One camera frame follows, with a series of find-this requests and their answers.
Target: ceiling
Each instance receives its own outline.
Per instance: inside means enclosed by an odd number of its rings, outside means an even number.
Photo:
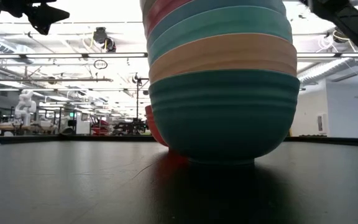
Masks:
[[[287,17],[293,29],[293,42],[298,52],[353,52],[348,43],[332,44],[332,40],[324,38],[327,31],[334,28],[334,24],[324,21],[298,1],[284,1]],[[0,15],[0,38],[13,44],[27,46],[29,53],[90,53],[100,52],[91,45],[91,35],[96,27],[106,27],[110,37],[114,39],[117,52],[146,52],[146,40],[142,25],[142,13],[139,0],[58,0],[50,4],[53,7],[70,12],[70,18],[51,26],[50,34],[38,34],[29,24],[26,17],[20,19],[3,12]],[[61,88],[128,88],[136,85],[132,77],[147,77],[149,66],[146,58],[114,58],[106,60],[108,67],[104,70],[95,69],[93,61],[78,59],[39,59],[29,66],[28,73],[32,78],[55,76],[60,78],[110,78],[112,82],[65,82]],[[0,66],[17,73],[24,73],[25,66],[18,66],[13,60],[0,60]],[[298,70],[304,70],[313,65],[311,62],[300,62]],[[135,116],[133,107],[136,106],[135,91],[130,94],[120,91],[97,92],[90,91],[95,97],[103,97],[111,102],[122,102],[125,106],[114,110],[128,116]],[[143,105],[149,104],[148,96],[141,94]]]

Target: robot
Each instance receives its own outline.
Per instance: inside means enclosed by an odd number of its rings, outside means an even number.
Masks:
[[[37,111],[37,104],[32,101],[33,92],[29,90],[23,90],[19,95],[19,103],[15,108],[15,120],[14,125],[30,125],[31,113]]]

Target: table surface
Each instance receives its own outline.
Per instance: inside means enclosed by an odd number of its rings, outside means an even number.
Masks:
[[[203,167],[154,142],[4,145],[0,223],[358,223],[358,147]]]

